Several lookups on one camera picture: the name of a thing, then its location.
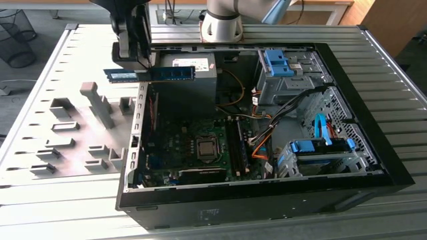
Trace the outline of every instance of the aluminum profile table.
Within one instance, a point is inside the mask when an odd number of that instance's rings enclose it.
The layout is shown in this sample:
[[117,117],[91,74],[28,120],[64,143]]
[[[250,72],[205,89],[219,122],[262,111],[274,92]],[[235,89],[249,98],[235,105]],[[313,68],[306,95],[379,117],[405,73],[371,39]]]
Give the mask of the aluminum profile table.
[[[163,25],[151,30],[158,43],[201,41],[198,26]],[[3,143],[0,167],[8,165],[10,152],[20,144],[18,136],[35,100],[59,73],[107,81],[99,72],[113,65],[109,54],[115,39],[110,25],[68,26]],[[426,96],[370,32],[355,26],[247,25],[245,39],[330,44],[417,184],[337,214],[147,232],[115,210],[119,173],[3,181],[0,236],[11,236],[4,239],[427,239]],[[67,67],[79,62],[79,69]]]

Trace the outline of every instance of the power supply label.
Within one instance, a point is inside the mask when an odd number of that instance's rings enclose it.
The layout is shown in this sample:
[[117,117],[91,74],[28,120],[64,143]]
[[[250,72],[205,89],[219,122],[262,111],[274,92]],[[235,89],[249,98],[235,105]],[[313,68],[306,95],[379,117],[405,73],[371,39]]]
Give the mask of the power supply label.
[[177,58],[173,61],[174,67],[195,67],[197,72],[210,71],[210,62],[207,58]]

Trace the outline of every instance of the wooden cabinet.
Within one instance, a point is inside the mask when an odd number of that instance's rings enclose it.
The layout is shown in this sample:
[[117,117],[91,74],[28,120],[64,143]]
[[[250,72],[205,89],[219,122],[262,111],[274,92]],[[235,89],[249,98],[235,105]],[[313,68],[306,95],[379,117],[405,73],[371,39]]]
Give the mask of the wooden cabinet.
[[427,24],[427,0],[354,0],[339,24],[365,25],[397,57]]

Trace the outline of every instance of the white label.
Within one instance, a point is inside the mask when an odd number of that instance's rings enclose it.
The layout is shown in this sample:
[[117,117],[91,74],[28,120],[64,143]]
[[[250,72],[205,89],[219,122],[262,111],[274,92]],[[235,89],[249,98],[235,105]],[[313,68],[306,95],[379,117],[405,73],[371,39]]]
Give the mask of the white label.
[[111,77],[114,79],[134,79],[137,78],[137,73],[113,73]]
[[258,106],[259,105],[259,98],[258,97],[253,97],[253,104],[255,105],[255,106]]
[[350,4],[353,4],[353,2],[351,1],[337,1],[335,4],[337,5],[350,5]]
[[291,67],[291,69],[303,69],[303,67],[302,67],[302,65],[299,63],[290,64],[289,66]]
[[266,167],[266,170],[273,174],[274,173],[274,166],[269,162],[266,162],[265,167]]
[[210,71],[210,63],[207,58],[178,58],[173,61],[173,66],[174,67],[194,66],[197,72]]

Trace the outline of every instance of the blue ram stick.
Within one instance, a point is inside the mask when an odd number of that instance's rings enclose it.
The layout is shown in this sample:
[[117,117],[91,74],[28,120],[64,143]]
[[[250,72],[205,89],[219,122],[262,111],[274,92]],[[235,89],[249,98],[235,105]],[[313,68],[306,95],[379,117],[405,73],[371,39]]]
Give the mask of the blue ram stick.
[[197,68],[194,66],[153,67],[147,72],[135,72],[126,69],[105,69],[110,83],[162,83],[194,81]]

